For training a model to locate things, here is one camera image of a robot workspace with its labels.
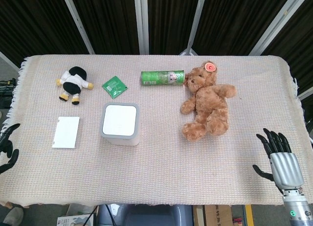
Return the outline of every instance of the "snack can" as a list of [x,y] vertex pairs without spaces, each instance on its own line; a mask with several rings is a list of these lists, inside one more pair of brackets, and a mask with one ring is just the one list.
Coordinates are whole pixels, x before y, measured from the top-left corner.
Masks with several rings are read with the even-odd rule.
[[185,81],[185,72],[176,71],[142,71],[142,85],[182,85]]

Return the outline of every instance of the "plush toy head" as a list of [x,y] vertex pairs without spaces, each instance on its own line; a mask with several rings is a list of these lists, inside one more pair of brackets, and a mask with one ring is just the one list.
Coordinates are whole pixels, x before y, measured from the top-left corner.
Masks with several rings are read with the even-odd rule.
[[84,69],[78,67],[78,66],[74,66],[73,68],[71,68],[69,70],[69,73],[72,75],[72,76],[75,76],[76,74],[78,76],[80,76],[82,79],[86,80],[87,79],[87,73]]
[[[209,63],[212,64],[215,69],[209,69],[208,66],[211,66]],[[190,73],[185,75],[184,84],[188,86],[192,93],[196,93],[199,88],[215,85],[216,74],[216,65],[214,65],[211,61],[206,61],[200,67],[193,68]]]

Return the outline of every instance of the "black and white plush toy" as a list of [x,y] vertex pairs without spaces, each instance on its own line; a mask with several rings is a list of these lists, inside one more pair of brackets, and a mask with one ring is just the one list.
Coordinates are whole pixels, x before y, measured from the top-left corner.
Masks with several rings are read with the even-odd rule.
[[64,92],[59,96],[60,100],[68,101],[68,96],[73,95],[72,104],[79,104],[79,93],[82,88],[93,89],[93,84],[86,81],[87,73],[82,68],[74,66],[65,71],[60,79],[56,80],[58,86],[63,85]]

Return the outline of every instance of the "white container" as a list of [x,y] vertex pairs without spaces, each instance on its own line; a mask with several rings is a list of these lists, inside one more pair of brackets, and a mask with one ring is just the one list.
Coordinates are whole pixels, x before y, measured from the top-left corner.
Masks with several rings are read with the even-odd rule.
[[134,103],[107,103],[104,105],[100,133],[116,145],[135,146],[140,138],[139,106]]

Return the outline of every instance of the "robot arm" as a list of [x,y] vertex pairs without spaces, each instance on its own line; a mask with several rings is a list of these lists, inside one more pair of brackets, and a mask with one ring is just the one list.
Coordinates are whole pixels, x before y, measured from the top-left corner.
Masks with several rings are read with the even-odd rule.
[[9,140],[10,135],[12,132],[20,126],[19,123],[9,127],[2,133],[0,136],[0,153],[6,153],[7,157],[10,158],[7,164],[0,166],[0,174],[7,171],[8,169],[12,168],[19,157],[19,150],[16,149],[13,151],[13,144]]
[[292,226],[313,226],[313,216],[309,204],[301,186],[304,184],[298,160],[291,152],[286,137],[275,132],[270,132],[264,128],[268,137],[257,134],[263,143],[268,155],[272,174],[260,170],[257,165],[253,165],[255,172],[270,181],[275,182],[279,191],[283,194],[283,201],[289,214]]

